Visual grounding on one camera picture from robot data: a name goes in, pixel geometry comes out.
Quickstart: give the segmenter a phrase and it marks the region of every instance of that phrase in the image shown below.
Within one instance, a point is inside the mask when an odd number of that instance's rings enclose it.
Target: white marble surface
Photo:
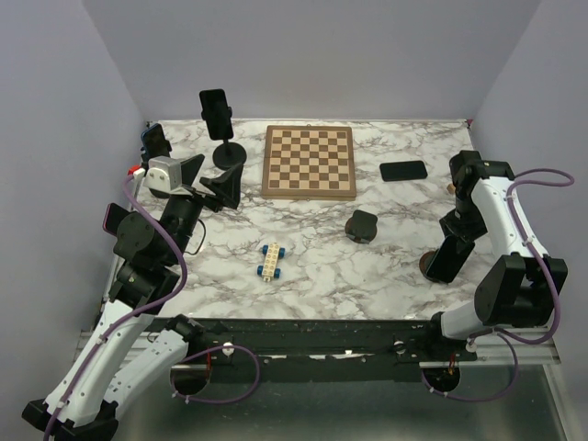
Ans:
[[[177,158],[206,155],[199,176],[221,173],[212,165],[211,141],[201,121],[161,121]],[[355,201],[264,200],[260,197],[266,127],[342,125],[353,129]],[[186,255],[186,288],[167,302],[162,316],[270,319],[428,319],[437,311],[473,298],[492,266],[490,242],[482,238],[451,285],[433,284],[421,275],[423,253],[443,239],[438,221],[454,204],[447,193],[448,160],[471,149],[463,122],[352,122],[235,120],[235,138],[248,154],[242,199],[234,211],[203,211],[208,235],[201,252]],[[429,177],[385,183],[379,164],[422,159]],[[164,201],[144,188],[140,202],[159,218]],[[355,209],[379,217],[371,244],[345,237],[345,222]],[[188,251],[201,238],[197,226]],[[264,283],[256,274],[265,243],[287,250],[279,261],[280,279]]]

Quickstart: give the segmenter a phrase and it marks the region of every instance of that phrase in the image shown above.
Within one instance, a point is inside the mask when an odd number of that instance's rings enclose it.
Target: phone holder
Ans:
[[[212,140],[222,140],[212,154],[212,162],[220,170],[229,170],[237,164],[244,164],[247,160],[247,152],[237,142],[229,142],[233,137],[232,132],[232,108],[227,104],[227,99],[222,89],[203,90],[200,92],[202,103],[202,118],[206,121],[209,136]]]

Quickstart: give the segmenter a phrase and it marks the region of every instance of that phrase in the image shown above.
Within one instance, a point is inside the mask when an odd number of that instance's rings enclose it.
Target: white wall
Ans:
[[[465,119],[539,0],[84,2],[148,119]]]
[[[143,126],[79,0],[5,2],[0,59],[0,438],[37,441],[20,414],[97,312]]]
[[[531,224],[550,253],[566,260],[557,347],[588,434],[588,2],[545,0],[473,123],[484,157],[514,171],[550,166],[574,174],[565,189],[521,189]]]

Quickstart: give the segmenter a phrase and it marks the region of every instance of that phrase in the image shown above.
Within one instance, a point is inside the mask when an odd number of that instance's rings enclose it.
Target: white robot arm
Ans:
[[[510,165],[484,161],[477,152],[461,152],[449,166],[456,187],[456,208],[440,221],[446,239],[433,254],[423,256],[421,269],[433,281],[450,283],[473,250],[474,241],[486,232],[496,264],[478,285],[474,300],[440,314],[441,334],[465,340],[498,324],[545,324],[553,311],[553,299],[527,243],[532,242],[542,256],[558,292],[568,270],[563,260],[549,256],[533,233],[516,190],[507,194],[515,180]],[[509,198],[517,219],[509,208]],[[528,239],[521,234],[517,221]]]
[[[125,260],[81,355],[45,400],[31,401],[23,412],[23,418],[44,431],[46,439],[49,435],[56,441],[111,439],[130,403],[185,358],[189,345],[198,351],[207,348],[201,326],[179,315],[150,347],[120,368],[163,304],[181,290],[180,276],[169,267],[180,263],[186,272],[182,253],[202,209],[216,212],[239,205],[243,164],[218,178],[200,179],[212,194],[198,193],[191,182],[182,182],[183,175],[193,180],[203,161],[203,155],[183,163],[157,157],[149,161],[148,170],[134,172],[133,177],[144,178],[150,190],[168,195],[159,221],[141,212],[138,204],[133,206],[139,211],[133,212],[116,204],[109,206],[105,230],[117,236],[114,252]]]

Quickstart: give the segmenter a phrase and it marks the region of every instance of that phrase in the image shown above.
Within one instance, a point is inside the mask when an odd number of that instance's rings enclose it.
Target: smartphone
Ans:
[[[425,179],[428,176],[423,161],[380,164],[379,171],[382,173],[384,182]]]
[[[222,89],[202,90],[199,94],[202,105],[202,118],[206,121],[209,136],[214,141],[231,139],[232,110]]]
[[[114,202],[108,204],[107,214],[104,216],[104,222],[102,223],[103,230],[109,234],[112,234],[113,236],[116,236],[120,223],[128,215],[129,212],[120,205],[117,205]]]
[[[161,124],[153,124],[141,134],[141,141],[147,161],[157,156],[167,156],[172,151],[172,144],[165,138],[164,128]]]

